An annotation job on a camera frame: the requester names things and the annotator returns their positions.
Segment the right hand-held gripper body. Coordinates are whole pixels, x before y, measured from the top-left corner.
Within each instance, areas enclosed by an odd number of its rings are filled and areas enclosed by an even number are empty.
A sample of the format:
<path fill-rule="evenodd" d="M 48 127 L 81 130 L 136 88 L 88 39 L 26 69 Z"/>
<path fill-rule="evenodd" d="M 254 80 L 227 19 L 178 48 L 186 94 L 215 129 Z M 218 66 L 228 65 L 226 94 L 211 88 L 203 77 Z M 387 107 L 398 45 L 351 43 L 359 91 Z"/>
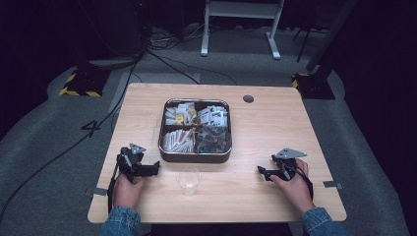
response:
<path fill-rule="evenodd" d="M 284 181 L 290 181 L 296 174 L 296 159 L 298 157 L 305 157 L 306 155 L 306 152 L 289 147 L 282 149 L 277 154 L 271 156 L 277 170 L 272 170 L 270 174 L 276 175 Z"/>

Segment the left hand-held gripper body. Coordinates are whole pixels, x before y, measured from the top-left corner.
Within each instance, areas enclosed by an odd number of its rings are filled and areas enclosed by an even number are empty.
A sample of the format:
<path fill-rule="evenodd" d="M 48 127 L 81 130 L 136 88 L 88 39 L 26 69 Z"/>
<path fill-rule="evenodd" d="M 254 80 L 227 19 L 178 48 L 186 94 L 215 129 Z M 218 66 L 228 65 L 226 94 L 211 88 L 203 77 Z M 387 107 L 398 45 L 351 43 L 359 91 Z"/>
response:
<path fill-rule="evenodd" d="M 129 147 L 122 147 L 117 155 L 119 171 L 125 174 L 130 182 L 133 182 L 135 177 L 144 176 L 142 159 L 145 151 L 144 147 L 130 144 Z"/>

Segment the clear plastic cup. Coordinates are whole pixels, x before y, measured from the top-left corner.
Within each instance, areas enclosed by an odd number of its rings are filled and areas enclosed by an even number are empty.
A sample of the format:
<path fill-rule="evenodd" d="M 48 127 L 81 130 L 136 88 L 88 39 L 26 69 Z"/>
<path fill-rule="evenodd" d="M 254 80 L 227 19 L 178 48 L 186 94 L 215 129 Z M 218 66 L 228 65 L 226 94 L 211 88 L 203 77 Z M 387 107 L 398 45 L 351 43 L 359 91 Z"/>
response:
<path fill-rule="evenodd" d="M 195 167 L 185 167 L 179 171 L 176 178 L 182 194 L 187 197 L 196 195 L 198 185 L 201 181 L 201 173 Z"/>

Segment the metal compartment tray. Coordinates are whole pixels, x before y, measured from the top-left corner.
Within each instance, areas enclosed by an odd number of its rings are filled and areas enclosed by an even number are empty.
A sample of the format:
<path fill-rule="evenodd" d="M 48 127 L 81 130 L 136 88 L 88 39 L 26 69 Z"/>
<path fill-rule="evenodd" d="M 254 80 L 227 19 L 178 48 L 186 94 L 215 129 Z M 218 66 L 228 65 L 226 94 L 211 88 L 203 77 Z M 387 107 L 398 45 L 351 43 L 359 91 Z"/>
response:
<path fill-rule="evenodd" d="M 198 123 L 193 124 L 191 126 L 166 125 L 165 124 L 165 117 L 164 117 L 165 108 L 175 107 L 179 103 L 185 103 L 185 102 L 194 102 L 195 108 L 197 110 L 197 114 L 199 111 L 211 105 L 222 106 L 227 110 L 228 112 L 227 128 L 230 133 L 231 147 L 226 153 L 197 153 L 196 152 L 195 146 L 196 146 L 197 133 L 202 127 L 204 127 L 204 125 L 201 124 L 201 121 L 198 116 L 197 116 Z M 162 149 L 161 143 L 162 143 L 164 135 L 167 134 L 168 132 L 172 132 L 175 130 L 193 130 L 194 131 L 195 145 L 194 145 L 193 152 L 168 152 Z M 225 162 L 229 158 L 230 152 L 232 150 L 232 135 L 231 135 L 231 121 L 230 121 L 229 105 L 225 101 L 220 100 L 220 99 L 171 98 L 167 100 L 163 108 L 159 139 L 158 139 L 158 148 L 159 148 L 162 159 L 168 162 L 180 162 L 180 163 L 223 163 Z"/>

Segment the pile of white yellow packets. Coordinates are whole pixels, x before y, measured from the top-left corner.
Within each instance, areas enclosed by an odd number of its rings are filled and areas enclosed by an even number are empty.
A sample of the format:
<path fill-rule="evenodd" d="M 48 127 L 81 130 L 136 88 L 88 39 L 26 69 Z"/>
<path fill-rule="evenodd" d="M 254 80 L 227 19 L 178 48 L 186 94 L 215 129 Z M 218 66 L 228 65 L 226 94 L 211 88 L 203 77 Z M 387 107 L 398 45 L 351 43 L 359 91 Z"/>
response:
<path fill-rule="evenodd" d="M 166 107 L 164 112 L 166 125 L 191 126 L 198 123 L 194 102 L 179 103 L 175 107 Z"/>

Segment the person's right hand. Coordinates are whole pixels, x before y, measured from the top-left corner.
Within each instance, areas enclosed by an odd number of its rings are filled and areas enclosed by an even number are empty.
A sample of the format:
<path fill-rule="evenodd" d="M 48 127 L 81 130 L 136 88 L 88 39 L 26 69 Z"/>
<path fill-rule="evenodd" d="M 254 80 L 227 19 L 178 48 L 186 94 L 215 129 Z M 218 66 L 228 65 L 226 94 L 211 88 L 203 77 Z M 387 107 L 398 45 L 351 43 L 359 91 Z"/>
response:
<path fill-rule="evenodd" d="M 315 206 L 310 196 L 308 185 L 301 175 L 296 174 L 290 181 L 283 181 L 275 176 L 272 176 L 271 179 L 299 215 L 303 215 Z"/>

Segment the person's left hand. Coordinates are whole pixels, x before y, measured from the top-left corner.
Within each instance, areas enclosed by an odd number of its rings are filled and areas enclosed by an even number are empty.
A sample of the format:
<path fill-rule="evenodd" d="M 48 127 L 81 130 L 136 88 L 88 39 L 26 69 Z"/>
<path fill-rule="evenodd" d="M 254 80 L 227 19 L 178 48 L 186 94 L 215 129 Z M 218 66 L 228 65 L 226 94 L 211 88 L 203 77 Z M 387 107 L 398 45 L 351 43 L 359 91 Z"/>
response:
<path fill-rule="evenodd" d="M 121 174 L 115 183 L 113 192 L 113 205 L 115 207 L 128 207 L 134 209 L 139 202 L 141 191 L 147 178 L 141 178 L 132 183 L 124 174 Z"/>

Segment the pile of white orange sachets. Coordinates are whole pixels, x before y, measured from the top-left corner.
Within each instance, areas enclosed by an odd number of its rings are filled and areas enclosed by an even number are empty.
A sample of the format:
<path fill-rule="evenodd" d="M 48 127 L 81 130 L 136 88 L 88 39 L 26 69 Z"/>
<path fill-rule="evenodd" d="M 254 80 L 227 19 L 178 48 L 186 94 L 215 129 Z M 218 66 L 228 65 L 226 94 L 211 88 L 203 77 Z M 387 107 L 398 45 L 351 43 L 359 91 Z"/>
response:
<path fill-rule="evenodd" d="M 175 130 L 164 135 L 161 146 L 168 152 L 193 152 L 195 134 L 193 130 Z"/>

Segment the black yellow striped stand base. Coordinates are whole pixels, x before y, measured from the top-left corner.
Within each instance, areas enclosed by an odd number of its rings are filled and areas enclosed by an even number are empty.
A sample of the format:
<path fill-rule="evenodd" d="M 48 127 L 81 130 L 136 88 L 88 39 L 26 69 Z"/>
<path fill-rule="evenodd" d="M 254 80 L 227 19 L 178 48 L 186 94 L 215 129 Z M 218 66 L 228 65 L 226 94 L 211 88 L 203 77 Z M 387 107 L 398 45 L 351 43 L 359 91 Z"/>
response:
<path fill-rule="evenodd" d="M 95 67 L 87 70 L 76 69 L 67 79 L 59 94 L 100 97 L 103 95 L 109 75 L 109 71 Z"/>
<path fill-rule="evenodd" d="M 291 76 L 291 85 L 303 99 L 335 99 L 328 81 L 318 79 L 314 74 L 294 74 Z"/>

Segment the black tripod legs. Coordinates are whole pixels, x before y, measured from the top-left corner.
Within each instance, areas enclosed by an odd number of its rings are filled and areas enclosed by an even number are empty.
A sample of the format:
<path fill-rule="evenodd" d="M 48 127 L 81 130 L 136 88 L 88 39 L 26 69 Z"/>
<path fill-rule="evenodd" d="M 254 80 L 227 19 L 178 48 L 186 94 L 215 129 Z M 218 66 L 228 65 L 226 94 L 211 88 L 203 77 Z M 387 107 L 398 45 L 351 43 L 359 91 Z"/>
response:
<path fill-rule="evenodd" d="M 302 59 L 302 56 L 306 49 L 310 48 L 311 46 L 316 47 L 317 43 L 316 40 L 310 40 L 310 36 L 314 34 L 315 31 L 313 29 L 298 29 L 293 36 L 292 40 L 295 41 L 296 39 L 300 40 L 300 49 L 297 54 L 296 62 L 299 63 Z"/>

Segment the grey metal pole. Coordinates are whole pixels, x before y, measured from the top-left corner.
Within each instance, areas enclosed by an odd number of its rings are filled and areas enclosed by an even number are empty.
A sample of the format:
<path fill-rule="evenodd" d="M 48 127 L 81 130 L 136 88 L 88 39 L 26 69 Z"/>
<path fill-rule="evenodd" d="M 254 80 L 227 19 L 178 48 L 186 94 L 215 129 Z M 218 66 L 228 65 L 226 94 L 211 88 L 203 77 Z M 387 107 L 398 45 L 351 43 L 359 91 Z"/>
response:
<path fill-rule="evenodd" d="M 306 66 L 309 72 L 312 72 L 318 65 L 322 66 L 334 54 L 333 45 L 337 34 L 342 29 L 357 2 L 358 0 L 344 0 L 343 4 L 323 5 L 319 7 L 319 12 L 323 14 L 321 22 L 328 26 L 328 32 L 324 37 L 323 43 L 319 46 L 318 51 Z"/>

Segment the white metal desk frame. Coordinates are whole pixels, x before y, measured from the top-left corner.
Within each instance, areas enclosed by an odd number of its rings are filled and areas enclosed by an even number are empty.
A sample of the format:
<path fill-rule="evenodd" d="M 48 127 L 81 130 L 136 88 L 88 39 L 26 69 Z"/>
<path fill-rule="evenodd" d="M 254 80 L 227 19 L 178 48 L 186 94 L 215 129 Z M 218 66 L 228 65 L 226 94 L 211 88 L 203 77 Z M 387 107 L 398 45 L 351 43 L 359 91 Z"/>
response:
<path fill-rule="evenodd" d="M 246 3 L 206 0 L 204 13 L 204 34 L 200 54 L 209 55 L 209 20 L 211 17 L 232 17 L 272 20 L 270 31 L 266 32 L 267 42 L 272 58 L 279 60 L 280 52 L 275 42 L 275 34 L 285 0 L 277 3 Z"/>

